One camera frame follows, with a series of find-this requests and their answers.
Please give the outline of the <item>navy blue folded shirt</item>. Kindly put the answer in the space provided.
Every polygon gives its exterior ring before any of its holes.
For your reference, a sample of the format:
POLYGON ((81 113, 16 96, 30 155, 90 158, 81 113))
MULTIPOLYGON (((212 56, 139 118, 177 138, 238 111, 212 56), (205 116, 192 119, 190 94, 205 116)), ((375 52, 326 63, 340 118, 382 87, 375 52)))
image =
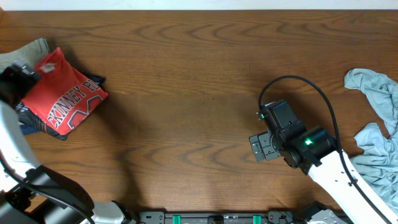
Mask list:
POLYGON ((27 125, 27 124, 20 124, 19 125, 23 135, 30 135, 30 134, 34 134, 34 133, 38 133, 39 130, 27 125))

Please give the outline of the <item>beige folded shirt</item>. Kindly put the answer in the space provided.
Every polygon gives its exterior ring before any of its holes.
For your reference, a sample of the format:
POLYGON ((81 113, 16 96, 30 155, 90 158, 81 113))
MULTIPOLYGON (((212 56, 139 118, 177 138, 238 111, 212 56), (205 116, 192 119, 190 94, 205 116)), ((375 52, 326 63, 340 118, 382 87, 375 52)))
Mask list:
POLYGON ((1 72, 16 60, 21 60, 29 66, 35 67, 49 52, 49 46, 45 39, 34 40, 17 50, 1 54, 1 72))

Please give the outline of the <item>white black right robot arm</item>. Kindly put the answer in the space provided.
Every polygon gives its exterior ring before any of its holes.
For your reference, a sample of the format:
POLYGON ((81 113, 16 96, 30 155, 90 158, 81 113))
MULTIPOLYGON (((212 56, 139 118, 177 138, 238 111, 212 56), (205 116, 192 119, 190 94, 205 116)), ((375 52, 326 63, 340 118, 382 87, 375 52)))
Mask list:
POLYGON ((285 100, 261 106, 257 115, 267 126, 249 137, 257 161, 283 158, 326 190, 353 223, 397 223, 397 214, 338 150, 328 130, 307 129, 285 100))

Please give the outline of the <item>light blue t-shirt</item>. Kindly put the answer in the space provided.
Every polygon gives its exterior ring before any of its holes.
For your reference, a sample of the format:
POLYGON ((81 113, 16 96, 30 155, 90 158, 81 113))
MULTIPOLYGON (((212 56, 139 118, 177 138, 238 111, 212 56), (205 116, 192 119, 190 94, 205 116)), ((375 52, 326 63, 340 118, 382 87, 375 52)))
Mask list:
POLYGON ((347 89, 361 91, 389 133, 367 124, 354 139, 363 150, 351 163, 387 206, 397 213, 397 82, 370 69, 354 68, 344 77, 347 89))

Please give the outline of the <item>red t-shirt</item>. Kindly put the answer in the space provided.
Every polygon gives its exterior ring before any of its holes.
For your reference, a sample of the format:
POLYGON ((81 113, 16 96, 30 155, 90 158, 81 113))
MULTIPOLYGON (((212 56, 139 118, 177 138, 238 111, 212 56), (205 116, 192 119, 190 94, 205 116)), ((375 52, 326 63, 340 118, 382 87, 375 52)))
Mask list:
POLYGON ((69 134, 109 96, 72 67, 59 47, 45 56, 35 71, 40 80, 22 102, 61 135, 69 134))

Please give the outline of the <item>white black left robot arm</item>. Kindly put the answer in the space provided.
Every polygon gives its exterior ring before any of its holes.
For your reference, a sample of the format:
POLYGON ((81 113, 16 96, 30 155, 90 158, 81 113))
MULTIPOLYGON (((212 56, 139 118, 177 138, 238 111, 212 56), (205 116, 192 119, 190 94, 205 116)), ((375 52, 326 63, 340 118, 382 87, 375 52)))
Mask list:
POLYGON ((18 60, 1 74, 1 223, 139 223, 120 203, 94 202, 77 182, 37 160, 16 106, 39 79, 18 60))

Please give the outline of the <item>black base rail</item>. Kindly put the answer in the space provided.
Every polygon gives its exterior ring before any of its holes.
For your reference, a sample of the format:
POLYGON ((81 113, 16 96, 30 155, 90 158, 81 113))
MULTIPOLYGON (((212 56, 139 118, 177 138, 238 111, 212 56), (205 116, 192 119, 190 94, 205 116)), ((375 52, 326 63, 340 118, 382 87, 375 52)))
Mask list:
POLYGON ((266 213, 165 213, 141 212, 141 224, 268 224, 268 223, 351 223, 345 215, 320 210, 310 218, 299 218, 294 212, 271 210, 266 213))

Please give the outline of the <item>black orange patterned shirt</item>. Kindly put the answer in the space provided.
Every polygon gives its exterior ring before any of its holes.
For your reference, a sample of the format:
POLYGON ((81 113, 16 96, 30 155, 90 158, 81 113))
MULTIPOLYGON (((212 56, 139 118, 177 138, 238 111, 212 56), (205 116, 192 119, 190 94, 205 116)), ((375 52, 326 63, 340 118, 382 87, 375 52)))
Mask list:
MULTIPOLYGON (((103 84, 103 82, 105 81, 103 77, 99 77, 96 75, 89 75, 87 77, 94 80, 94 82, 97 83, 100 87, 101 84, 103 84)), ((37 115, 33 114, 33 112, 25 104, 23 104, 22 100, 16 106, 16 111, 18 113, 19 122, 27 124, 39 131, 43 131, 61 140, 65 140, 68 137, 68 134, 61 135, 57 133, 54 129, 47 126, 37 115)))

